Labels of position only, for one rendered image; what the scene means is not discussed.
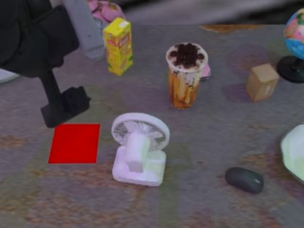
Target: computer mouse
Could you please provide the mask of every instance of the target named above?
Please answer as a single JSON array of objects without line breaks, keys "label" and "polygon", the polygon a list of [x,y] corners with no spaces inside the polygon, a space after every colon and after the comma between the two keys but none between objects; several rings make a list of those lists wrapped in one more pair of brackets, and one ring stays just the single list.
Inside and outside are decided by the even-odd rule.
[{"label": "computer mouse", "polygon": [[241,167],[228,169],[225,180],[235,188],[255,194],[260,193],[264,187],[264,179],[260,174]]}]

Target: iced coffee drink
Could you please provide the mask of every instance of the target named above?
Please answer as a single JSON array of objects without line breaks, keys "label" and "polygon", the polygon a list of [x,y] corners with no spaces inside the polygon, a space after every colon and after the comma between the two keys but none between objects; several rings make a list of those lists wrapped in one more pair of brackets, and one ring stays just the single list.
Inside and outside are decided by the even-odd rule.
[{"label": "iced coffee drink", "polygon": [[166,54],[169,65],[169,98],[177,109],[190,108],[196,100],[208,55],[198,44],[181,43]]}]

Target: wooden block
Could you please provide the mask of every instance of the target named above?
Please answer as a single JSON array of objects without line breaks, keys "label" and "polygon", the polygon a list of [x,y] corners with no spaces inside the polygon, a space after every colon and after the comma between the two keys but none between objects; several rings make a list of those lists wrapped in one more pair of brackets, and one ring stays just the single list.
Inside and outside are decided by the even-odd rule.
[{"label": "wooden block", "polygon": [[253,102],[269,99],[279,80],[278,73],[269,64],[251,68],[246,91]]}]

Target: red square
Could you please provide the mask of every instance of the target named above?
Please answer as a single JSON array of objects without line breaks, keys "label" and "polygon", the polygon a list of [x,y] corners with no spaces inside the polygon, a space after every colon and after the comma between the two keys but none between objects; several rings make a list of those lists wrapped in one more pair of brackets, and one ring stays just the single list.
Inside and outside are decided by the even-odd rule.
[{"label": "red square", "polygon": [[96,163],[100,124],[62,124],[55,128],[48,163]]}]

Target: yellow carton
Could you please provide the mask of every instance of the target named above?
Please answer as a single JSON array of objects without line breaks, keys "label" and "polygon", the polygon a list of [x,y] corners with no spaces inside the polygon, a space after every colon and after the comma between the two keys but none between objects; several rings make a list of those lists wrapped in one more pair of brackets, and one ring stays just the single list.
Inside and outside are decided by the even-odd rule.
[{"label": "yellow carton", "polygon": [[130,22],[116,18],[104,29],[104,41],[109,71],[121,76],[133,64]]}]

